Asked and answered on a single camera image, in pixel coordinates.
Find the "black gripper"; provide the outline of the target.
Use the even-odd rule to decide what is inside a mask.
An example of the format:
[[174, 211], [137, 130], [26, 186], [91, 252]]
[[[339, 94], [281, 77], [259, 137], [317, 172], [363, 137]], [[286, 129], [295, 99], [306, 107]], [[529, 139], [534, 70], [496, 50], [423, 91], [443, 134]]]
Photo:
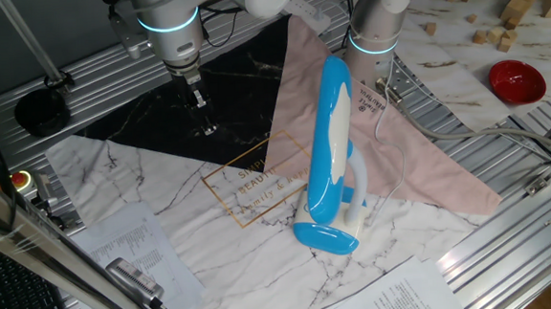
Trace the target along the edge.
[[195, 115], [201, 132], [206, 136], [212, 135], [217, 129], [217, 124], [209, 111], [209, 93], [201, 74], [194, 72], [178, 76], [177, 86], [183, 103], [188, 112]]

